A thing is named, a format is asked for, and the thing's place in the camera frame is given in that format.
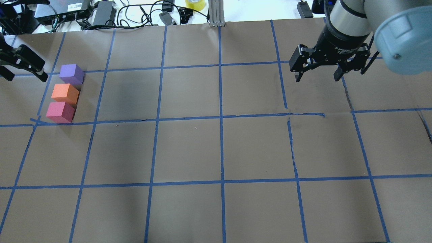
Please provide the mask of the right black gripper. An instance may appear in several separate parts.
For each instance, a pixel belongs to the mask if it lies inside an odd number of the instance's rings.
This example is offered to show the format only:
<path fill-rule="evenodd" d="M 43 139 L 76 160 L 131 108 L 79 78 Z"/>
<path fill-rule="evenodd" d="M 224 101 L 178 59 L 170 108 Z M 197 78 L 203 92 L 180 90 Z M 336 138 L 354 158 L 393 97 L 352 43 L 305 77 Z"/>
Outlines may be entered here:
<path fill-rule="evenodd" d="M 363 36 L 350 36 L 332 27 L 324 27 L 314 48 L 305 45 L 296 47 L 289 65 L 296 82 L 300 82 L 303 74 L 309 70 L 337 64 L 333 76 L 338 82 L 345 73 L 361 70 L 369 57 L 370 49 L 367 44 L 363 44 Z"/>

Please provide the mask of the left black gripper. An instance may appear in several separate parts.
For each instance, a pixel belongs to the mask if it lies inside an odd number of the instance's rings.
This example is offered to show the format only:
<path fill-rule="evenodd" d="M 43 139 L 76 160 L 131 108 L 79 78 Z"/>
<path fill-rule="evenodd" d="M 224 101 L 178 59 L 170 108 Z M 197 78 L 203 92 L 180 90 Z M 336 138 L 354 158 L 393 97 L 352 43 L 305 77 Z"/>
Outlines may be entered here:
<path fill-rule="evenodd" d="M 45 60 L 43 58 L 26 45 L 13 48 L 6 43 L 3 34 L 0 34 L 0 65 L 11 65 L 17 69 L 26 70 L 42 82 L 46 82 L 49 77 L 44 71 Z M 15 77 L 15 74 L 5 66 L 0 66 L 0 75 L 7 81 L 12 81 Z"/>

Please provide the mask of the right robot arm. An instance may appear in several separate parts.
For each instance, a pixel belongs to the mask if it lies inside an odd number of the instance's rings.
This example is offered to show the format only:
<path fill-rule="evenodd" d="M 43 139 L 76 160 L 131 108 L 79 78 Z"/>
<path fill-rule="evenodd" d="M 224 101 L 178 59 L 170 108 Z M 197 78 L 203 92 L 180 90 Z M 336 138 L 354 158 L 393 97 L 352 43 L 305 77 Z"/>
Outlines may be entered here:
<path fill-rule="evenodd" d="M 337 66 L 334 80 L 364 74 L 381 55 L 400 75 L 431 71 L 430 0 L 315 0 L 311 12 L 326 23 L 316 45 L 299 44 L 290 58 L 296 82 L 320 66 Z"/>

